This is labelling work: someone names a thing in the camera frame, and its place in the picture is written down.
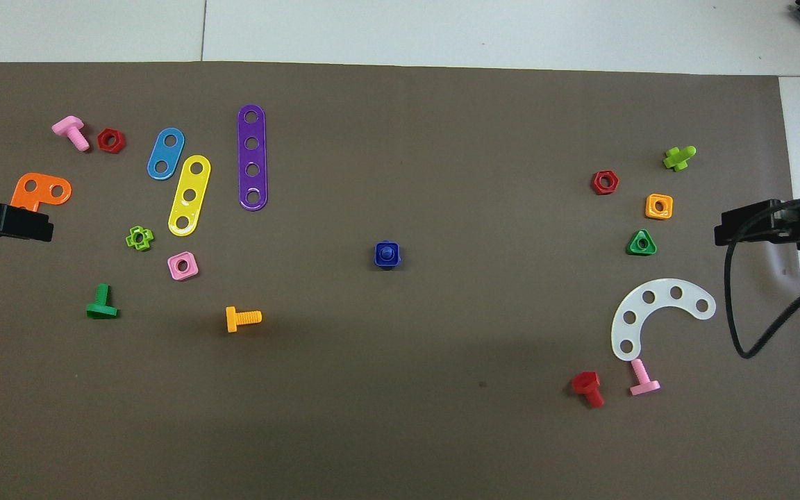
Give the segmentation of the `orange three-hole corner plate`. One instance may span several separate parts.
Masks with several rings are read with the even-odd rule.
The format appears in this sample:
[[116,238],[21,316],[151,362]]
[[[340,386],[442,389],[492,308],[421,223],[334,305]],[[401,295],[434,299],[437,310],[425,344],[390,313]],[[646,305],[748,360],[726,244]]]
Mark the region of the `orange three-hole corner plate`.
[[59,206],[70,199],[72,185],[63,177],[26,173],[17,181],[10,205],[37,212],[40,206]]

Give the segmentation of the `orange square nut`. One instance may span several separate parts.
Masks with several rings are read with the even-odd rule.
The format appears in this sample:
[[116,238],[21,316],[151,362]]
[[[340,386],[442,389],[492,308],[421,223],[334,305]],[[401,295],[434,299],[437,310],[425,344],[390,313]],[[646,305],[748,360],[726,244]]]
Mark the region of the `orange square nut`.
[[645,199],[644,215],[649,219],[671,219],[675,200],[669,195],[651,193]]

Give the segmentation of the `lime green plastic bolt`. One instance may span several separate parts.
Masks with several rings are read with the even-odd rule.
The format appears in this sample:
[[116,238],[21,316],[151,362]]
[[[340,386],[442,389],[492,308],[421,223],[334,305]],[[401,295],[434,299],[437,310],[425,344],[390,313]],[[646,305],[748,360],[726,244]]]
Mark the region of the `lime green plastic bolt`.
[[663,158],[663,165],[666,169],[672,169],[675,172],[680,172],[688,167],[687,162],[695,156],[697,149],[695,146],[686,146],[680,149],[673,147],[665,152]]

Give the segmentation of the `green triangle nut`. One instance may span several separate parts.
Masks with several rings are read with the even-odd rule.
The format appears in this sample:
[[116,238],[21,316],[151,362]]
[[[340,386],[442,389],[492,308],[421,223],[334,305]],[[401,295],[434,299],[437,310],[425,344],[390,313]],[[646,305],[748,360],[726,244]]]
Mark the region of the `green triangle nut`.
[[632,256],[653,256],[657,250],[657,244],[648,230],[636,231],[626,245],[626,253]]

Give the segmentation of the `pink plastic bolt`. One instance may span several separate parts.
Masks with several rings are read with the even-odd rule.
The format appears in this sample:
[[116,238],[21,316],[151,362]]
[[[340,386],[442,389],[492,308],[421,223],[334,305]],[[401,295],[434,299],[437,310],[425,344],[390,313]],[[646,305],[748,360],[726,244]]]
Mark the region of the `pink plastic bolt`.
[[644,366],[644,363],[642,363],[641,358],[635,358],[635,360],[632,360],[631,367],[637,382],[634,386],[629,388],[629,392],[631,392],[632,396],[647,394],[661,388],[661,385],[657,380],[651,379],[647,372],[647,368]]
[[51,125],[51,130],[57,136],[68,139],[80,152],[87,152],[91,145],[81,131],[85,123],[77,116],[66,116]]

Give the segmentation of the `white curved five-hole plate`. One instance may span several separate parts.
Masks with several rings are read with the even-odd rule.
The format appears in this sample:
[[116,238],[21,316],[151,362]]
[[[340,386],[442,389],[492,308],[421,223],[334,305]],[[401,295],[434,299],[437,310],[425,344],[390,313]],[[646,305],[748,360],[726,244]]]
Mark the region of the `white curved five-hole plate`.
[[629,362],[642,351],[642,325],[660,309],[679,309],[698,320],[714,317],[717,304],[704,288],[678,278],[658,278],[632,289],[610,323],[610,348],[616,358]]

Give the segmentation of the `pink square nut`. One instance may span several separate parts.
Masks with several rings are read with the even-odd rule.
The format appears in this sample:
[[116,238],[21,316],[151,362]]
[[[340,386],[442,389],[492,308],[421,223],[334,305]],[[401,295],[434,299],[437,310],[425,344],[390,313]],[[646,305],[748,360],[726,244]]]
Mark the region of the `pink square nut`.
[[166,260],[169,275],[174,281],[186,281],[198,274],[196,256],[191,252],[181,252]]

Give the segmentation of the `blue two-hole strip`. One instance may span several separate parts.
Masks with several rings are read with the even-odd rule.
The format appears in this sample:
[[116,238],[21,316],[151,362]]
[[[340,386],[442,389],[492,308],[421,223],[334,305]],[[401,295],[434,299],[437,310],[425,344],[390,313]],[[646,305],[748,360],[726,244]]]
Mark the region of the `blue two-hole strip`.
[[161,130],[147,159],[147,174],[155,181],[165,181],[174,175],[185,145],[185,136],[178,128]]

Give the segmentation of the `yellow three-hole strip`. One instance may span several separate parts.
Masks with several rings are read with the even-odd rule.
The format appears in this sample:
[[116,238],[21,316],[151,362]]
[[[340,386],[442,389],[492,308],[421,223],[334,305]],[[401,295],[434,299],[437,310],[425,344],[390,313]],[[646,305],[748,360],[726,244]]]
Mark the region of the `yellow three-hole strip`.
[[167,221],[172,235],[187,237],[196,230],[211,173],[206,156],[193,155],[183,163]]

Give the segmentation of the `red plastic bolt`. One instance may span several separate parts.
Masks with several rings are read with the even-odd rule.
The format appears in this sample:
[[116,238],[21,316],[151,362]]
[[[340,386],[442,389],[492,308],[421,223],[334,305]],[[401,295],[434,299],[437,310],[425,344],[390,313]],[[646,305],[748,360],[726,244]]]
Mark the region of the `red plastic bolt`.
[[581,372],[571,380],[572,392],[582,396],[591,408],[602,408],[604,406],[604,398],[600,392],[600,387],[600,378],[594,371]]

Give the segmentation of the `purple four-hole strip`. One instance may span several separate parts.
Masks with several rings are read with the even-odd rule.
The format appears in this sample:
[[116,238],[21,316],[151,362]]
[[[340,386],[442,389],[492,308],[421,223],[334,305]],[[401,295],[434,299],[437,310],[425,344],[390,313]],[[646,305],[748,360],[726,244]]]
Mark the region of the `purple four-hole strip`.
[[247,211],[260,211],[269,199],[267,120],[263,108],[250,103],[236,117],[238,200]]

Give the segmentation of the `orange plastic bolt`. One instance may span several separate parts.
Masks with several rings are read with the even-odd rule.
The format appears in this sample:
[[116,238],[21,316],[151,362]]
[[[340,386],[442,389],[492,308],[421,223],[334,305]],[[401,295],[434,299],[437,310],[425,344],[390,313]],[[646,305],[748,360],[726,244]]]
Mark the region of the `orange plastic bolt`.
[[263,322],[260,310],[237,311],[234,306],[225,307],[226,332],[236,333],[239,326],[257,325]]

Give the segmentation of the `brown table mat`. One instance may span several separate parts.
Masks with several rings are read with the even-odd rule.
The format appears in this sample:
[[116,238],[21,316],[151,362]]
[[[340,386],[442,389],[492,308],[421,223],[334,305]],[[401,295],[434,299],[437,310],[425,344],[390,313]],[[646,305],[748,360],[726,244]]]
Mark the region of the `brown table mat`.
[[[250,103],[260,211],[238,200]],[[66,116],[89,151],[51,130]],[[169,127],[185,145],[155,181]],[[177,237],[193,155],[212,171]],[[610,345],[647,281],[722,301],[720,213],[792,196],[776,77],[0,64],[0,201],[26,173],[73,192],[40,208],[50,243],[0,239],[0,500],[800,500],[800,314],[740,360],[723,309],[658,310],[640,397]],[[651,193],[671,219],[644,215]],[[626,253],[638,230],[653,256]],[[174,281],[181,252],[198,274]],[[115,319],[86,317],[99,283]],[[263,320],[228,333],[228,306]],[[602,408],[572,392],[586,371]]]

